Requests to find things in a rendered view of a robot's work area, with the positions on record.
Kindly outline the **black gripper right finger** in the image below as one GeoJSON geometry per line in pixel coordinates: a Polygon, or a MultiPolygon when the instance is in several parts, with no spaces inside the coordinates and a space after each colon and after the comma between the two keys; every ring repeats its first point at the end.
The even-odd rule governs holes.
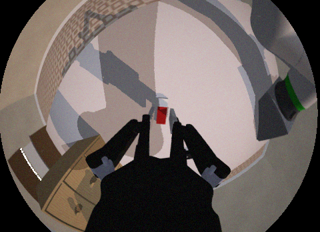
{"type": "Polygon", "coordinates": [[[230,174],[231,169],[220,160],[199,132],[191,124],[182,125],[170,108],[169,126],[171,136],[171,172],[169,186],[174,191],[182,191],[189,183],[187,154],[184,142],[193,158],[201,177],[211,184],[212,188],[220,185],[230,174]],[[184,142],[183,142],[184,140],[184,142]]]}

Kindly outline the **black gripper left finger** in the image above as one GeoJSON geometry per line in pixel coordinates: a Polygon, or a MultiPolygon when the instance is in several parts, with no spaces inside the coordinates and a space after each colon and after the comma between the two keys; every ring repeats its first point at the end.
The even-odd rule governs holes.
{"type": "Polygon", "coordinates": [[[130,178],[133,186],[138,189],[148,186],[149,132],[151,132],[154,114],[155,107],[151,107],[148,114],[142,115],[142,121],[130,120],[102,148],[86,157],[85,160],[96,178],[102,181],[106,175],[114,172],[139,133],[130,178]]]}

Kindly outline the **small wooden chest of drawers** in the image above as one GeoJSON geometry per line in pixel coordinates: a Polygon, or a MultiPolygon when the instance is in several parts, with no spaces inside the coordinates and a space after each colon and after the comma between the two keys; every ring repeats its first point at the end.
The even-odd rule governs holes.
{"type": "MultiPolygon", "coordinates": [[[[48,170],[48,172],[36,186],[37,198],[39,201],[41,211],[48,215],[50,218],[61,223],[62,225],[76,230],[78,232],[84,232],[84,230],[74,227],[60,220],[59,218],[48,212],[46,210],[46,207],[61,183],[66,188],[68,188],[68,190],[70,190],[73,194],[78,196],[78,198],[82,199],[84,202],[90,204],[93,207],[96,206],[95,204],[89,202],[88,200],[76,194],[66,184],[64,184],[63,180],[70,172],[70,170],[74,167],[74,165],[78,162],[78,160],[80,160],[81,157],[83,157],[84,160],[86,159],[84,156],[85,152],[90,148],[90,146],[92,146],[92,144],[94,144],[94,142],[96,142],[96,140],[98,140],[98,138],[101,138],[104,142],[101,135],[96,135],[77,141],[57,160],[57,162],[50,168],[50,170],[48,170]]],[[[104,142],[104,144],[106,143],[104,142]]]]}

